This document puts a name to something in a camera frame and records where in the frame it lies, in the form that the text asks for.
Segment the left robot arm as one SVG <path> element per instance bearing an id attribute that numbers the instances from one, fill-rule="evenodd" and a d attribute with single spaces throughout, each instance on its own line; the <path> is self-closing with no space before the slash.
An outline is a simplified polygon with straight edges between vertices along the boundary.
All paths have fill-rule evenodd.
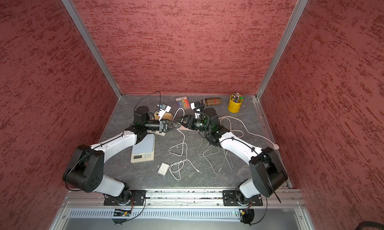
<path id="1" fill-rule="evenodd" d="M 132 193 L 127 183 L 104 174 L 104 164 L 121 151 L 139 144 L 148 132 L 167 133 L 181 127 L 181 124 L 167 120 L 155 120 L 149 108 L 140 106 L 134 112 L 133 123 L 117 136 L 104 142 L 86 146 L 80 145 L 63 174 L 63 181 L 85 193 L 100 193 L 111 198 L 118 205 L 132 203 Z"/>

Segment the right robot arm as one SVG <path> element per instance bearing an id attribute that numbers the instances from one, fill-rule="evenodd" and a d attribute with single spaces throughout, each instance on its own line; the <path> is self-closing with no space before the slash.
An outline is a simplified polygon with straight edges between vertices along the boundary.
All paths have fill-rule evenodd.
<path id="1" fill-rule="evenodd" d="M 268 198 L 288 180 L 277 146 L 262 149 L 240 139 L 221 124 L 214 108 L 204 109 L 201 113 L 194 109 L 194 113 L 199 117 L 187 115 L 178 118 L 177 122 L 186 129 L 202 132 L 209 144 L 233 153 L 249 166 L 251 178 L 235 190 L 238 204 L 249 205 L 257 195 Z"/>

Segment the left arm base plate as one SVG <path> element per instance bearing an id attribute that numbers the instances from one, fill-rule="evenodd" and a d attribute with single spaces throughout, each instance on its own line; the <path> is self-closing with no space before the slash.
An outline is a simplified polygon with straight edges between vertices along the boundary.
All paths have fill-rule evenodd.
<path id="1" fill-rule="evenodd" d="M 118 197 L 104 195 L 104 206 L 143 206 L 144 200 L 146 199 L 146 193 L 147 191 L 145 190 L 129 190 L 123 192 Z"/>

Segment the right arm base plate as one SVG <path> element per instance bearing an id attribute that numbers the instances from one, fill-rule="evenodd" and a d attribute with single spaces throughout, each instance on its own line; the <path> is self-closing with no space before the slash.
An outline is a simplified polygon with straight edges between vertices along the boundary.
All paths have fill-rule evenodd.
<path id="1" fill-rule="evenodd" d="M 226 190 L 222 191 L 223 194 L 223 203 L 224 206 L 243 206 L 248 207 L 251 206 L 263 206 L 263 200 L 261 195 L 255 195 L 252 197 L 245 197 L 240 191 L 235 190 Z"/>

